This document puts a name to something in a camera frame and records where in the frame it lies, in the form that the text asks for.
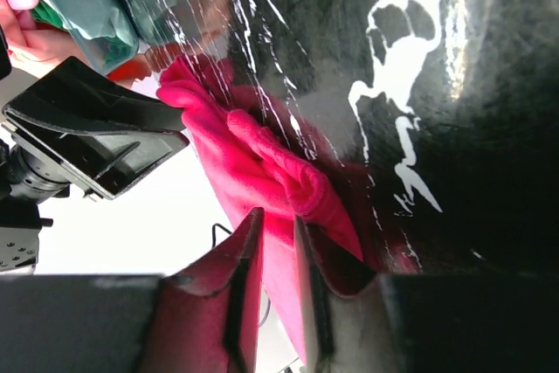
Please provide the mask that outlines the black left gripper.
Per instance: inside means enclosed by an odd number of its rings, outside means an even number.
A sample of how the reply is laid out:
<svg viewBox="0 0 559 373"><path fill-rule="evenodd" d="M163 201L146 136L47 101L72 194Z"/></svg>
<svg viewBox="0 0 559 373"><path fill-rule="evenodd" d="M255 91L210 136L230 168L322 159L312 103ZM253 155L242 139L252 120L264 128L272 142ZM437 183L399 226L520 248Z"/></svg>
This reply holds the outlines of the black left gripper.
<svg viewBox="0 0 559 373"><path fill-rule="evenodd" d="M70 185L114 200L184 150L181 112L66 59L2 109L1 273L35 271L39 205Z"/></svg>

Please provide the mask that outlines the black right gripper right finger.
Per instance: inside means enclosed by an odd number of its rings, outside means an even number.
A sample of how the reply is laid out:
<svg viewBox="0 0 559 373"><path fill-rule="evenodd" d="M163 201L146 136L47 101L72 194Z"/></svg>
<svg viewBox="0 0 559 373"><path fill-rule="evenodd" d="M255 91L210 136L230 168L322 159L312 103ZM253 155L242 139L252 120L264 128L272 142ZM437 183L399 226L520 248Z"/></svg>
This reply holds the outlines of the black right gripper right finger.
<svg viewBox="0 0 559 373"><path fill-rule="evenodd" d="M558 281L376 273L297 220L310 372L555 372Z"/></svg>

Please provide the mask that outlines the magenta red t shirt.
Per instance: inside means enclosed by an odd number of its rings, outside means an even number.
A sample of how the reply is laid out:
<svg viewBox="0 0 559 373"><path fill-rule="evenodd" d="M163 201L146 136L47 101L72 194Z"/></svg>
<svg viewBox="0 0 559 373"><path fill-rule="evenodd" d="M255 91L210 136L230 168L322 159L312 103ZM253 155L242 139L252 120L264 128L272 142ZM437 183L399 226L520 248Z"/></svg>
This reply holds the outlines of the magenta red t shirt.
<svg viewBox="0 0 559 373"><path fill-rule="evenodd" d="M334 242L361 258L341 199L324 173L287 148L277 124L257 120L256 90L235 84L229 60L179 56L161 73L156 95L182 109L183 124L231 223L239 225L249 210L263 208L263 286L305 360L294 220L321 225Z"/></svg>

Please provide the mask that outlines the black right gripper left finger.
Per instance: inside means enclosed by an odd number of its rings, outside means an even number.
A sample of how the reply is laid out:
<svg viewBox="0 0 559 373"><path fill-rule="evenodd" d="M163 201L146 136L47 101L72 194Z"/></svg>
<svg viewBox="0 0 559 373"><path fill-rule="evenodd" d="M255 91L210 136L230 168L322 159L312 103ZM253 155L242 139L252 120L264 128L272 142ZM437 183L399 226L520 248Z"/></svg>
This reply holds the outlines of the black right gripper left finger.
<svg viewBox="0 0 559 373"><path fill-rule="evenodd" d="M264 212L181 272L1 279L4 372L252 372Z"/></svg>

